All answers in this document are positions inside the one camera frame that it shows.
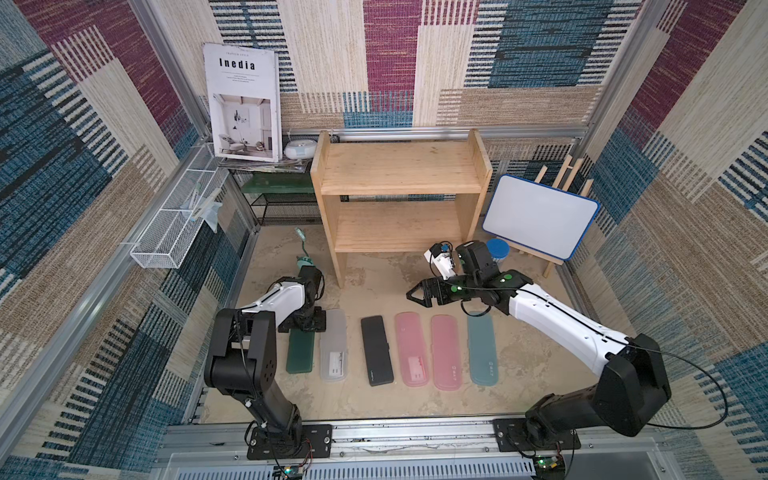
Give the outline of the small white round device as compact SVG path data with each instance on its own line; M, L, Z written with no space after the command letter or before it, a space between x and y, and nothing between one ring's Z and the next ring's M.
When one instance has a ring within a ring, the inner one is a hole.
M311 159L315 155L317 145L317 141L312 139L291 140L285 145L284 156L291 160Z

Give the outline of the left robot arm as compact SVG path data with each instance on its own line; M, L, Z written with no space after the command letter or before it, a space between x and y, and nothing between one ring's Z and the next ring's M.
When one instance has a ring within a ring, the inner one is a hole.
M321 270L303 265L296 277L281 277L255 302L225 308L215 317L203 370L204 382L243 404L256 425L250 447L268 448L280 458L306 445L299 407L276 383L277 335L326 330L326 311L315 304L324 293Z

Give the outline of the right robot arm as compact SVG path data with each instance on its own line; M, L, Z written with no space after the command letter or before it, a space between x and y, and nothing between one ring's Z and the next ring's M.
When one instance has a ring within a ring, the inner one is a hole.
M595 385L548 394L525 413L526 441L542 448L580 428L608 427L636 436L671 399L660 347L605 327L555 299L517 270L500 270L487 245L438 242L424 253L432 277L417 284L418 304L464 303L478 298L488 310L520 320L567 349L596 376Z

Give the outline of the Inedia magazine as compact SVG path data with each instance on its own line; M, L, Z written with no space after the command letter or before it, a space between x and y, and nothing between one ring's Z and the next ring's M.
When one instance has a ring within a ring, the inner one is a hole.
M250 162L282 159L278 57L271 50L203 45L216 154Z

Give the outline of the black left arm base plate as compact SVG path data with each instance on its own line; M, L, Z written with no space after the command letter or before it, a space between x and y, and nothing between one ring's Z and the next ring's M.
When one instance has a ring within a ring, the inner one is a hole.
M246 431L248 460L329 458L333 441L331 424L309 424L277 431L253 424Z

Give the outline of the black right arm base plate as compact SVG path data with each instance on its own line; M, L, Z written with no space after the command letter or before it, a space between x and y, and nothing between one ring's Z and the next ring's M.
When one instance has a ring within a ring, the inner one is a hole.
M574 432L551 433L525 417L495 418L491 424L501 452L533 453L581 448L581 441Z

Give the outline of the small wooden easel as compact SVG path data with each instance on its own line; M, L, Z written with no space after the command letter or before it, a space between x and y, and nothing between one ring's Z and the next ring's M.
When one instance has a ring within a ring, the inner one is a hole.
M584 163L585 163L584 157L579 157L574 159L570 154L567 154L561 164L561 167L555 177L555 180L552 183L552 187L558 190L562 190L564 192L568 192L570 187L575 181L576 175L581 171ZM548 254L536 252L532 248L523 246L522 244L518 244L511 240L506 240L506 243L510 247L517 250L519 253L523 255L537 257L545 260L546 265L542 273L544 278L548 278L550 274L554 272L556 266L560 266L563 264L563 260L558 260L555 257Z

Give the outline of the clear white pencil case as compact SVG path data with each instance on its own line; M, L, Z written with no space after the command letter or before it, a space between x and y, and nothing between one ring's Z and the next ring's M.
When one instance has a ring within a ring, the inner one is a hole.
M347 321L343 310L326 311L326 330L321 333L320 377L324 382L343 381L348 373Z

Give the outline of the pink pencil case with label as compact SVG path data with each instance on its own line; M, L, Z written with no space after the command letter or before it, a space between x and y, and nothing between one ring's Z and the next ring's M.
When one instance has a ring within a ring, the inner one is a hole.
M421 387L429 382L426 343L421 318L415 312L395 315L395 333L403 383Z

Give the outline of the dark green pencil case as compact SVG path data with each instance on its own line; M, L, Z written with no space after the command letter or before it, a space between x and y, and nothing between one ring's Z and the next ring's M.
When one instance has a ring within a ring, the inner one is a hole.
M313 369L315 333L292 329L289 334L286 372L309 373Z

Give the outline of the black pencil case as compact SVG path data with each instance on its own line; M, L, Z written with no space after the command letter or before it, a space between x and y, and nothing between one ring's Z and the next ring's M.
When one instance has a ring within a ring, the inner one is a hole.
M375 387L393 383L394 372L383 317L362 318L361 331L369 384Z

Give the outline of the blue framed whiteboard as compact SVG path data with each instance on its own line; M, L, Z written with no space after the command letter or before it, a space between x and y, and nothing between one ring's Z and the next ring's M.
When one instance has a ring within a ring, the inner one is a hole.
M482 229L538 253L571 259L599 202L511 175L500 177Z

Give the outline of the plain pink pencil case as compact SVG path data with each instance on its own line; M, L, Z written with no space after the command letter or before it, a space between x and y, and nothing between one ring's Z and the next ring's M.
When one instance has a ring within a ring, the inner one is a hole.
M442 391L458 390L463 379L457 320L450 315L433 316L431 342L435 386Z

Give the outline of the wooden shelf unit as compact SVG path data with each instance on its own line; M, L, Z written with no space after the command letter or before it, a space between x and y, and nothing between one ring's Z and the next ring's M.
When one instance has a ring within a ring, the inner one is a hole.
M337 283L350 254L470 240L492 173L476 129L464 141L334 143L321 132L310 175Z

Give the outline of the light blue pencil case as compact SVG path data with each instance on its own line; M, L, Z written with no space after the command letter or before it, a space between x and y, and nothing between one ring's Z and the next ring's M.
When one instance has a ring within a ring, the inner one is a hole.
M494 386L498 382L498 358L492 318L488 314L467 317L469 370L472 382Z

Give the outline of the clear pencil tube blue lid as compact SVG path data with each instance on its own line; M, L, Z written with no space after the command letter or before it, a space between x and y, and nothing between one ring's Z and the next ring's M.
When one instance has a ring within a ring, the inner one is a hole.
M509 256L511 250L509 244L505 240L499 238L489 239L486 242L486 246L492 259L498 265Z

